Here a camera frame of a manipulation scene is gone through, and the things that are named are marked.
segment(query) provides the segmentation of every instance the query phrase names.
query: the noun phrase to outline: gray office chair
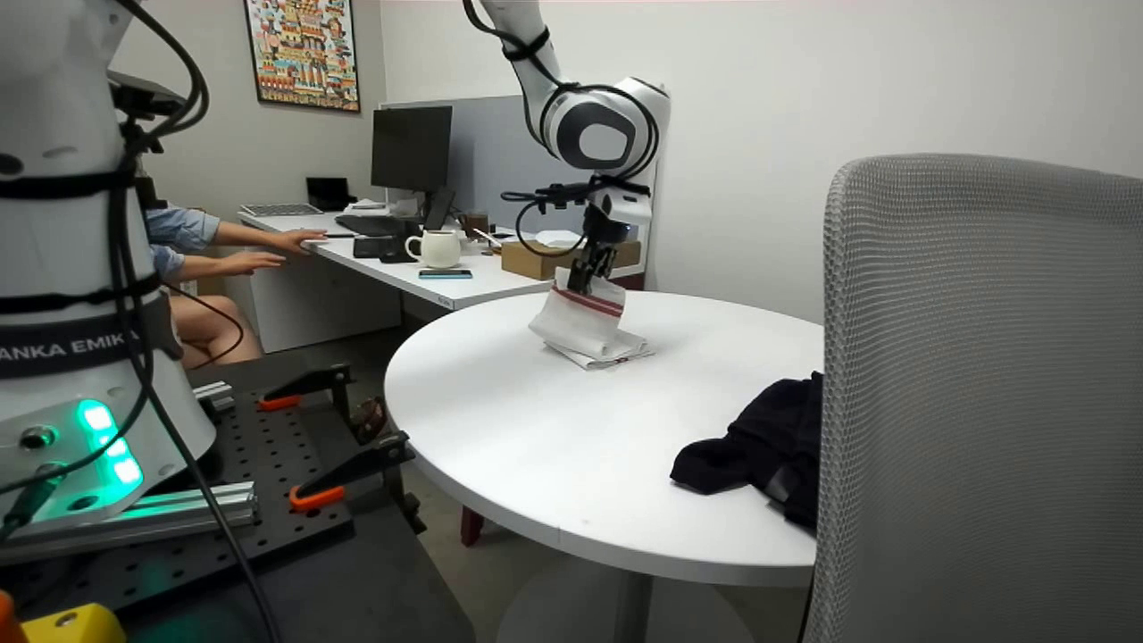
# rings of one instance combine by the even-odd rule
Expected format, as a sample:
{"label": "gray office chair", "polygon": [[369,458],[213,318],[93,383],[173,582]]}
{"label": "gray office chair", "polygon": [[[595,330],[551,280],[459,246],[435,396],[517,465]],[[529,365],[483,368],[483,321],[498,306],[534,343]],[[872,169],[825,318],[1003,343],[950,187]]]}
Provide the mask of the gray office chair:
{"label": "gray office chair", "polygon": [[1143,639],[1143,183],[878,158],[827,195],[814,643]]}

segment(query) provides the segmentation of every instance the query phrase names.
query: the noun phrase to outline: box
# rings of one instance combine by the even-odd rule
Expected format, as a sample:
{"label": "box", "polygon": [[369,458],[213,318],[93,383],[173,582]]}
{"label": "box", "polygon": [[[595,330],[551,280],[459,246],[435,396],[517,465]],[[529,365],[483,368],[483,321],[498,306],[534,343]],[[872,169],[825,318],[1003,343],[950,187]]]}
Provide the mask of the box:
{"label": "box", "polygon": [[[533,252],[529,246],[522,246],[522,243],[504,243],[504,246],[498,246],[498,266],[504,266],[504,271],[514,271],[514,276],[526,276],[526,280],[553,280],[553,271],[558,271],[559,263],[570,263],[570,252],[540,256],[540,252]],[[638,256],[642,256],[642,243],[626,239],[626,243],[613,246],[609,266],[638,263]]]}

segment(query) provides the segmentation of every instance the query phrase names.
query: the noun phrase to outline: round white table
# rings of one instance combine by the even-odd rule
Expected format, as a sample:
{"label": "round white table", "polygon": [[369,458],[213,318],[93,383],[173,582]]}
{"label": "round white table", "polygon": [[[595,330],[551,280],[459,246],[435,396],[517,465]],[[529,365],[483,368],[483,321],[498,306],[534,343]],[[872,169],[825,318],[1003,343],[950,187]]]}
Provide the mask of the round white table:
{"label": "round white table", "polygon": [[750,484],[677,490],[672,459],[725,434],[775,378],[820,371],[820,324],[627,291],[622,330],[646,355],[577,368],[529,332],[540,306],[544,291],[447,315],[389,361],[389,418],[432,481],[511,532],[642,577],[808,586],[808,532]]}

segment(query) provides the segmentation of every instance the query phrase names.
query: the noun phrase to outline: framed picture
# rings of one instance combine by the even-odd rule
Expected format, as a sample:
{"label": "framed picture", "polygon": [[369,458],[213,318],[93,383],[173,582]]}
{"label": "framed picture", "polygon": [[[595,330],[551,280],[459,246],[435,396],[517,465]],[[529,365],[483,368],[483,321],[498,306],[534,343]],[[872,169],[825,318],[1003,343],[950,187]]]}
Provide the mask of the framed picture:
{"label": "framed picture", "polygon": [[352,0],[242,0],[261,103],[360,113]]}

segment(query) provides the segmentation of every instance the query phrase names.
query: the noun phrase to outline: white robot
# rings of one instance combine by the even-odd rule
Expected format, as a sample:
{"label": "white robot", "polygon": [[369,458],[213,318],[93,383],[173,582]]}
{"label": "white robot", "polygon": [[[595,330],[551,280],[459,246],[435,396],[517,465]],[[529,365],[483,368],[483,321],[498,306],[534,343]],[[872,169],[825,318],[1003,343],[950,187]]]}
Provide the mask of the white robot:
{"label": "white robot", "polygon": [[[526,91],[529,131],[594,172],[533,205],[584,205],[570,288],[608,276],[626,226],[650,216],[667,95],[638,78],[558,75],[534,0],[483,0]],[[213,441],[155,288],[105,63],[135,0],[4,0],[0,9],[0,546],[11,532],[110,521]]]}

